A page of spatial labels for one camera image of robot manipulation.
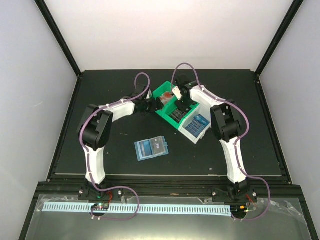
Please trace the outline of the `green bin with black cards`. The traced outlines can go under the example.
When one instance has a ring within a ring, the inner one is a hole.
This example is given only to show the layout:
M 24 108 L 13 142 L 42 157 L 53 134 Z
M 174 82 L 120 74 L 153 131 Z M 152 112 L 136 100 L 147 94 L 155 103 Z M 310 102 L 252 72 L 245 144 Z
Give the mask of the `green bin with black cards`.
M 176 97 L 171 99 L 161 110 L 160 116 L 172 127 L 178 130 L 183 121 L 199 106 L 193 100 L 178 100 Z

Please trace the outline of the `white bin with blue cards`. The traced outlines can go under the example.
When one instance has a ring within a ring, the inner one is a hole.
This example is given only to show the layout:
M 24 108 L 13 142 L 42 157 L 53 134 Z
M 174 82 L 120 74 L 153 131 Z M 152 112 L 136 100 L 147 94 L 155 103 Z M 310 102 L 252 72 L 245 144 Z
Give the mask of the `white bin with blue cards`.
M 211 128 L 210 111 L 198 105 L 180 121 L 178 131 L 196 145 L 209 128 Z

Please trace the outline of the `blue card holder wallet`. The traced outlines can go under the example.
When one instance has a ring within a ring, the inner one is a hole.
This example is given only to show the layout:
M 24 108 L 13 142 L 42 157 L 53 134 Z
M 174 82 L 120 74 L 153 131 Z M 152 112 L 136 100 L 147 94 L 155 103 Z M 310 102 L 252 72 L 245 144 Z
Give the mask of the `blue card holder wallet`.
M 139 162 L 169 154 L 168 143 L 164 136 L 157 136 L 134 143 Z

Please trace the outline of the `green bin with red cards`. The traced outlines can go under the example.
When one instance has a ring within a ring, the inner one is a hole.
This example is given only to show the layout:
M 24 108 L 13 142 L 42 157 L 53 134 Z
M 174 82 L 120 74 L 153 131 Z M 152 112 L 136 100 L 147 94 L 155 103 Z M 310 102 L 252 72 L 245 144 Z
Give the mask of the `green bin with red cards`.
M 171 113 L 173 113 L 177 109 L 177 106 L 175 105 L 177 98 L 171 92 L 171 83 L 169 81 L 166 81 L 165 83 L 163 83 L 160 87 L 158 87 L 152 93 L 153 93 L 153 96 L 155 98 L 159 98 L 160 102 L 163 104 L 163 108 L 156 112 L 161 117 L 164 118 L 165 116 L 169 116 Z

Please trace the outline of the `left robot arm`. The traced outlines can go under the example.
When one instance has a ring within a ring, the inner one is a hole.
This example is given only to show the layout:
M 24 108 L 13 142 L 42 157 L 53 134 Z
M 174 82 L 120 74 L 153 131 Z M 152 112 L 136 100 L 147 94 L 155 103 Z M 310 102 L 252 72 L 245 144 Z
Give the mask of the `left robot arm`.
M 86 107 L 78 126 L 79 143 L 85 153 L 86 180 L 91 184 L 89 193 L 97 200 L 108 192 L 102 182 L 106 178 L 104 149 L 107 145 L 113 122 L 136 113 L 153 113 L 163 109 L 159 97 L 154 97 L 149 86 L 141 85 L 141 93 L 135 91 L 129 96 L 106 105 L 90 104 Z

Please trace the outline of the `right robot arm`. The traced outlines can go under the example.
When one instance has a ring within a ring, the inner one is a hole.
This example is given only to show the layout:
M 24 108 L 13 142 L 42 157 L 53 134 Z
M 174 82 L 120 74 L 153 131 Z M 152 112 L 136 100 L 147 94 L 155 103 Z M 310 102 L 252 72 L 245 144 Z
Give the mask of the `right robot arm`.
M 249 175 L 243 163 L 241 139 L 249 132 L 249 120 L 233 100 L 225 100 L 210 92 L 199 81 L 191 82 L 186 75 L 172 77 L 171 87 L 178 103 L 185 107 L 198 103 L 200 107 L 210 111 L 211 129 L 220 142 L 227 165 L 228 198 L 234 202 L 240 201 L 249 190 Z

